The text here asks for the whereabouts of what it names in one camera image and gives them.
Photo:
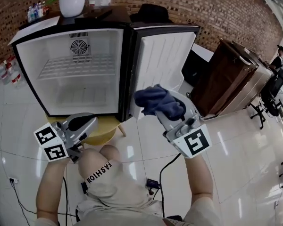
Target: vent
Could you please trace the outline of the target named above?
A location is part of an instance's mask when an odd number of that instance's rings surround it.
[[[71,51],[76,55],[87,54],[89,45],[84,40],[74,40],[70,46]]]
[[[80,38],[80,37],[87,37],[88,32],[75,32],[69,35],[70,38]]]

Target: yellow stool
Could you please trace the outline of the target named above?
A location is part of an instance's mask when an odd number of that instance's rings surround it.
[[[121,123],[115,118],[115,116],[99,116],[98,119],[98,129],[93,131],[83,141],[83,143],[87,143],[89,145],[104,145],[113,138],[117,128],[119,128],[124,137],[127,136]],[[55,121],[64,121],[66,120],[66,117],[47,117],[47,120],[50,124],[52,124]]]

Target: beige shirt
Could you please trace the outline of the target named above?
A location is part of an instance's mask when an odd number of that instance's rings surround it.
[[[106,211],[92,211],[75,226],[221,226],[213,201],[208,197],[198,199],[187,212],[183,222],[140,213],[133,217]],[[46,218],[38,218],[35,226],[57,226]]]

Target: beige shorts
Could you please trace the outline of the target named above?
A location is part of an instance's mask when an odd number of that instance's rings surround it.
[[[77,206],[79,218],[97,210],[123,215],[142,212],[162,216],[161,202],[154,201],[145,187],[126,175],[119,161],[110,160],[87,177],[85,183],[88,196]]]

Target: wooden chair leg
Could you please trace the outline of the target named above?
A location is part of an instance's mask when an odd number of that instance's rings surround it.
[[[122,125],[119,125],[118,128],[119,128],[119,130],[122,132],[122,134],[124,135],[124,137],[126,137],[127,134],[126,134],[126,132],[125,132],[123,126],[122,126]]]

